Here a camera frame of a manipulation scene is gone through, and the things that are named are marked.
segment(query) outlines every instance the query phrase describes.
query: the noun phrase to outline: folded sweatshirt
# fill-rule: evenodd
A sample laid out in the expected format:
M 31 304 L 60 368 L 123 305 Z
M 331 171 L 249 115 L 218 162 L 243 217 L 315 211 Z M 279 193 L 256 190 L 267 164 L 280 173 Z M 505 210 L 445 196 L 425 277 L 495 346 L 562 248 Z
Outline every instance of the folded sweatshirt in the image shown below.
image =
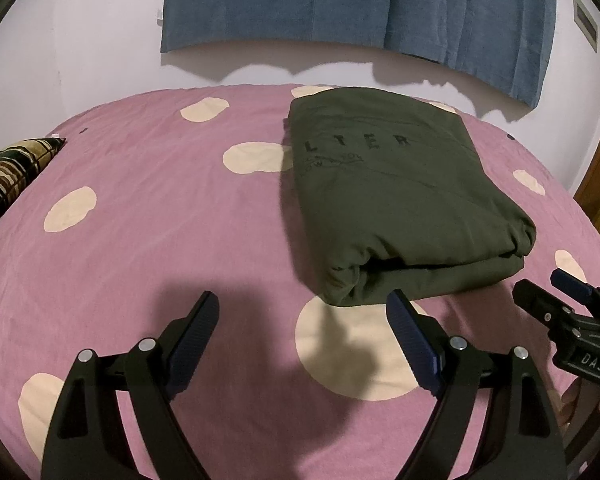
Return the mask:
M 294 99 L 294 173 L 325 301 L 384 303 L 492 285 L 536 228 L 482 169 L 459 115 L 371 88 Z

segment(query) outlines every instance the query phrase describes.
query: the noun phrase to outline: blue gripper pad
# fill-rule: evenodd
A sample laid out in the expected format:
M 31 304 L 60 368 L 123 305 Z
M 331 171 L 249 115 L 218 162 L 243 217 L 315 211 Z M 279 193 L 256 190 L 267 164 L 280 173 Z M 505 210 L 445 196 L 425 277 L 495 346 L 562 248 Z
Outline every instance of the blue gripper pad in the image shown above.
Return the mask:
M 579 304 L 587 306 L 593 298 L 594 288 L 591 285 L 581 282 L 562 269 L 555 269 L 551 273 L 551 284 Z
M 200 304 L 192 319 L 176 320 L 182 323 L 189 322 L 189 326 L 179 338 L 167 363 L 168 381 L 164 390 L 169 400 L 173 400 L 176 394 L 183 392 L 189 386 L 219 317 L 218 297 L 210 293 Z
M 416 320 L 421 316 L 397 291 L 386 299 L 386 318 L 407 358 L 418 385 L 438 396 L 443 388 L 442 356 L 433 348 Z

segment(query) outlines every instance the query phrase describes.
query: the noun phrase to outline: bed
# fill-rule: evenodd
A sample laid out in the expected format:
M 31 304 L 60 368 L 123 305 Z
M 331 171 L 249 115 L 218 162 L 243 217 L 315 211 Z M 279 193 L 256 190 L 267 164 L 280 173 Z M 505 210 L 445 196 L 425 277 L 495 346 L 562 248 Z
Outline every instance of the bed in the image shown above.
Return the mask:
M 0 438 L 32 478 L 75 355 L 125 352 L 204 290 L 221 318 L 172 404 L 212 478 L 394 478 L 435 399 L 418 387 L 377 305 L 336 308 L 312 268 L 283 121 L 325 87 L 154 91 L 88 110 L 49 136 L 65 147 L 0 219 Z M 487 175 L 536 224 L 525 268 L 496 285 L 418 300 L 478 348 L 525 346 L 556 410 L 573 377 L 510 292 L 551 290 L 555 267 L 600 286 L 600 236 L 564 188 L 502 130 L 445 104 Z M 556 296 L 584 314 L 559 291 Z M 485 398 L 455 475 L 469 467 Z M 139 471 L 155 477 L 128 397 Z

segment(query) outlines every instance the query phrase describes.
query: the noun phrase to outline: white wall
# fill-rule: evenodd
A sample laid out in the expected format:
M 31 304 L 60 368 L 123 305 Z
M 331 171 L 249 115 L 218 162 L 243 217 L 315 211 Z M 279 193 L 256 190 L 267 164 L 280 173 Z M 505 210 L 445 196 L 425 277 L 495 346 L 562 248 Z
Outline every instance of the white wall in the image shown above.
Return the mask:
M 596 19 L 590 0 L 582 0 Z M 0 147 L 46 134 L 97 104 L 216 84 L 371 86 L 430 98 L 507 130 L 571 192 L 600 140 L 600 30 L 593 52 L 557 1 L 554 47 L 529 110 L 446 67 L 347 45 L 233 42 L 159 53 L 162 0 L 18 0 L 0 25 Z

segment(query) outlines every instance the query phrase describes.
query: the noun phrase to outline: silver screw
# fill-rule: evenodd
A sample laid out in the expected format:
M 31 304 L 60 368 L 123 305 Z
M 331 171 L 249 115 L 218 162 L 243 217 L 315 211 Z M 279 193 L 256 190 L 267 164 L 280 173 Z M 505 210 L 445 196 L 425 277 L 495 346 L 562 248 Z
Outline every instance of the silver screw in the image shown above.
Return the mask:
M 81 363 L 85 363 L 92 357 L 93 352 L 87 348 L 86 350 L 83 350 L 78 354 L 78 361 L 80 361 Z
M 451 348 L 455 348 L 456 350 L 464 350 L 467 347 L 466 339 L 459 335 L 453 336 L 449 340 L 449 344 L 451 345 Z
M 142 339 L 142 341 L 138 343 L 138 348 L 141 349 L 143 352 L 153 350 L 155 348 L 155 339 L 151 337 Z
M 526 359 L 527 357 L 529 357 L 528 350 L 523 346 L 516 346 L 513 349 L 513 353 L 516 355 L 516 357 L 519 357 L 520 359 Z

